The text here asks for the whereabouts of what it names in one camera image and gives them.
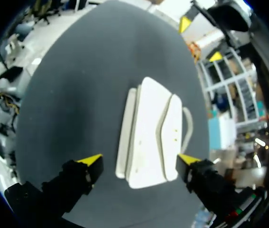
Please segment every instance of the white power cord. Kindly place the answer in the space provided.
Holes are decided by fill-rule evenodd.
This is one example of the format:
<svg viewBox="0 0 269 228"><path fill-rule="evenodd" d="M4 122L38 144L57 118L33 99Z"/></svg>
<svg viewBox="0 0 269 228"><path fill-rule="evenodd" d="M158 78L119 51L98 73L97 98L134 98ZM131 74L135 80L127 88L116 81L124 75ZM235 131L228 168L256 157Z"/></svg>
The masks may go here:
<svg viewBox="0 0 269 228"><path fill-rule="evenodd" d="M183 107L183 112L184 112L186 120L187 120L187 132L186 132L186 135L184 137L182 148L181 148L181 153L184 154L186 152L187 146L189 144L189 140L190 140L192 133L193 133L193 119L192 119L191 112L189 111L188 108Z"/></svg>

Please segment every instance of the round table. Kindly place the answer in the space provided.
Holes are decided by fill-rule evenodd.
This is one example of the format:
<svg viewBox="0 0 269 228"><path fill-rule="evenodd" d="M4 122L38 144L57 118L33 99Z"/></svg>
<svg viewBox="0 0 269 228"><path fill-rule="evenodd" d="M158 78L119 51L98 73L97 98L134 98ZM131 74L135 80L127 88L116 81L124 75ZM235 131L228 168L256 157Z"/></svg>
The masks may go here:
<svg viewBox="0 0 269 228"><path fill-rule="evenodd" d="M185 228L194 221L201 203L180 178L134 190L115 176L127 93L147 76L191 110L194 133L187 154L208 157L205 102L194 61L177 31L156 16L108 1L74 23L42 59L19 116L21 181L40 188L68 160L99 153L104 160L95 188L63 218L86 228Z"/></svg>

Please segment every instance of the cable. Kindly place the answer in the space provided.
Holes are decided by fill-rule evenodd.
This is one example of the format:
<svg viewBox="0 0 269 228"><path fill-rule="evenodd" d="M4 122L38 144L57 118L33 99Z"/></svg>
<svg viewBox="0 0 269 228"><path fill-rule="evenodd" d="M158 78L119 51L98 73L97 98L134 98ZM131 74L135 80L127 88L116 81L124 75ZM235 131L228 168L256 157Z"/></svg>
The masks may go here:
<svg viewBox="0 0 269 228"><path fill-rule="evenodd" d="M16 104L9 103L7 97L5 97L5 102L6 102L7 106L15 109L15 112L16 112L17 115L19 114L19 108L17 107Z"/></svg>
<svg viewBox="0 0 269 228"><path fill-rule="evenodd" d="M187 146L189 144L189 140L190 140L192 133L193 133L193 119L192 119L191 112L186 107L183 107L183 112L184 112L184 115L185 115L186 120L187 120L187 133L186 133L184 140L183 140L181 153L186 152Z"/></svg>
<svg viewBox="0 0 269 228"><path fill-rule="evenodd" d="M7 95L4 94L4 93L0 93L0 97L1 97L1 96L4 97L6 105L7 105L8 107L14 108L16 114L18 115L18 114L19 114L19 108L18 108L18 106L17 106L16 104L14 104L14 103L9 103L9 101L8 101L8 98L10 98L12 101L13 101L13 99L12 99L11 97L7 96Z"/></svg>

